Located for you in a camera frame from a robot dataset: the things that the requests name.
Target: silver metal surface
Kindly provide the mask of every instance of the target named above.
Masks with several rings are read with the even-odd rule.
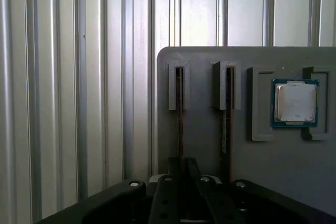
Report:
[[[276,84],[275,114],[277,122],[315,122],[317,86],[302,81]]]
[[[202,178],[201,178],[201,181],[204,181],[204,182],[209,182],[209,181],[210,181],[210,179],[209,179],[208,177],[202,177]]]
[[[274,45],[307,46],[310,0],[274,1]]]
[[[16,188],[16,223],[27,223],[32,217],[31,186],[30,178],[30,121],[29,121],[29,90],[28,82],[28,52],[26,36],[26,11],[25,0],[11,0],[11,30],[12,30],[12,64],[13,68],[13,103],[14,106],[14,144],[15,144],[15,174]]]
[[[107,186],[123,179],[123,0],[106,0]]]
[[[0,222],[16,222],[13,79],[9,0],[0,0]]]
[[[228,0],[228,46],[262,46],[263,0]]]
[[[181,3],[181,46],[215,46],[217,1],[181,0]]]
[[[124,146],[126,178],[150,174],[150,0],[124,0]]]
[[[335,46],[335,0],[321,0],[319,46]]]
[[[238,187],[240,187],[240,188],[244,188],[246,185],[245,185],[245,183],[243,183],[243,182],[237,182],[237,183],[236,183],[236,186],[238,186]]]
[[[320,11],[321,0],[310,0],[309,9],[309,30],[308,30],[308,46],[317,47],[320,43]]]
[[[61,208],[78,201],[78,27],[76,0],[58,0]]]
[[[132,177],[147,181],[151,148],[151,0],[133,0],[133,150]]]
[[[132,183],[130,183],[130,186],[132,186],[132,187],[135,187],[135,186],[138,186],[138,185],[139,185],[138,182],[132,182]]]
[[[104,0],[86,0],[87,190],[106,187]]]
[[[36,0],[41,217],[61,209],[59,48],[56,0]]]
[[[156,174],[159,51],[271,45],[272,21],[276,46],[307,46],[310,0],[275,0],[274,20],[265,1],[0,0],[0,222]],[[333,46],[335,0],[319,13]]]

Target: gray panel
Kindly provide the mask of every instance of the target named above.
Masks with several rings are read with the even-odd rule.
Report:
[[[41,217],[61,209],[57,0],[37,0]]]
[[[261,46],[263,0],[228,0],[228,45]]]
[[[183,109],[190,106],[190,65],[188,61],[170,61],[169,72],[169,110],[176,110],[176,69],[183,69]]]
[[[271,100],[267,83],[274,78],[275,68],[270,66],[252,67],[248,70],[252,95],[250,106],[252,107],[251,140],[272,141],[273,128],[270,126]]]
[[[78,32],[76,0],[58,0],[61,208],[77,202]]]
[[[306,141],[300,128],[264,130],[269,125],[271,79],[302,79],[303,66],[316,66],[314,78],[319,72],[326,71],[318,66],[336,66],[336,49],[308,47],[227,47],[227,48],[165,48],[158,57],[158,147],[159,172],[165,173],[166,158],[177,155],[177,115],[169,111],[167,64],[170,61],[190,62],[191,70],[191,106],[184,111],[184,153],[196,157],[203,174],[218,174],[219,145],[221,136],[221,114],[211,108],[212,64],[214,61],[240,61],[241,63],[241,110],[233,115],[231,142],[232,180],[247,179],[281,194],[291,197],[322,211],[336,215],[336,191],[333,190],[336,176],[334,149],[336,142]],[[251,79],[248,70],[254,71],[257,78]],[[320,84],[331,86],[335,82],[322,77]],[[254,109],[250,101],[251,88],[255,91],[258,108]],[[319,96],[327,100],[326,88]],[[329,103],[328,117],[335,118],[336,108]],[[257,128],[257,135],[273,136],[273,141],[256,143],[251,141],[250,127]],[[335,129],[327,120],[321,120],[320,126],[327,128],[330,134]]]
[[[309,1],[275,0],[275,46],[308,45]]]
[[[123,178],[122,1],[107,0],[107,186]]]
[[[181,45],[216,45],[216,0],[181,0],[181,3]]]
[[[13,173],[16,177],[16,223],[24,224],[31,220],[32,207],[30,196],[32,194],[30,179],[30,121],[28,102],[28,52],[26,33],[25,0],[12,0],[11,28],[12,60],[13,60],[13,104],[14,104],[14,132],[15,132],[15,167]]]
[[[227,69],[233,68],[234,75],[234,94],[233,94],[233,108],[240,110],[241,107],[241,68],[239,61],[220,61],[213,64],[213,101],[214,108],[218,110],[226,110],[226,82]]]
[[[333,101],[336,100],[336,68],[335,67],[310,67],[304,68],[303,73],[305,78],[315,79],[316,74],[325,74],[324,82],[322,82],[322,89],[318,93],[318,118],[322,118],[324,127],[321,123],[319,129],[306,129],[305,138],[307,140],[332,140],[334,137],[333,119],[336,117],[336,106]]]
[[[88,196],[106,187],[104,0],[86,0]]]
[[[321,0],[320,11],[320,45],[335,45],[335,0]]]
[[[0,222],[16,222],[13,80],[9,0],[0,0]]]

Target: vertical metal ridge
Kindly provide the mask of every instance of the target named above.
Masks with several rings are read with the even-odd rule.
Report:
[[[27,0],[10,0],[13,66],[13,107],[16,177],[16,222],[31,222],[32,181],[29,107]]]
[[[2,223],[16,223],[16,195],[15,195],[15,146],[13,131],[12,104],[12,52],[10,27],[10,0],[0,0],[0,133],[1,133],[1,162],[0,170],[3,186],[1,188],[0,218]]]
[[[104,0],[86,0],[88,196],[106,187]]]
[[[133,167],[133,0],[123,0],[123,139],[124,177],[132,178]]]
[[[144,181],[148,180],[150,170],[150,1],[132,1],[134,116],[132,175]]]
[[[107,186],[123,180],[123,0],[106,0]]]
[[[172,0],[152,0],[152,174],[158,173],[157,56],[162,48],[170,45],[171,3]]]
[[[320,44],[320,11],[321,0],[310,0],[308,30],[309,47],[317,47]]]
[[[61,209],[58,2],[37,0],[42,218]]]
[[[216,2],[216,46],[227,46],[228,0]]]
[[[37,32],[37,1],[26,0],[27,24],[27,58],[28,58],[28,115],[29,115],[29,151],[31,179],[31,222],[41,219],[41,166],[40,166],[40,135],[39,135],[39,95],[38,95],[38,32]]]
[[[87,87],[86,87],[86,0],[78,2],[78,200],[88,197]]]
[[[74,68],[75,68],[75,75],[74,75],[74,94],[75,94],[75,166],[76,166],[76,201],[79,201],[79,177],[78,177],[78,141],[79,141],[79,22],[78,22],[78,12],[79,12],[79,3],[78,0],[72,0],[72,4],[74,6],[72,12],[73,18],[73,30],[74,35],[73,39],[74,43],[74,53],[73,53],[73,60],[74,60]]]
[[[77,0],[58,0],[60,201],[77,202]]]
[[[169,5],[169,45],[177,47],[181,45],[181,0],[170,0]]]
[[[274,0],[264,0],[262,24],[263,46],[272,47],[274,45]]]

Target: screw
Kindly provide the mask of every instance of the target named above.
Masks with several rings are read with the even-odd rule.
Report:
[[[201,181],[204,181],[204,182],[209,182],[209,181],[210,181],[210,179],[209,179],[208,177],[202,177],[202,178],[201,178]]]
[[[236,186],[238,186],[240,188],[244,188],[246,185],[243,182],[237,182]]]
[[[132,183],[130,183],[130,186],[138,186],[139,185],[139,183],[138,182],[132,182]]]

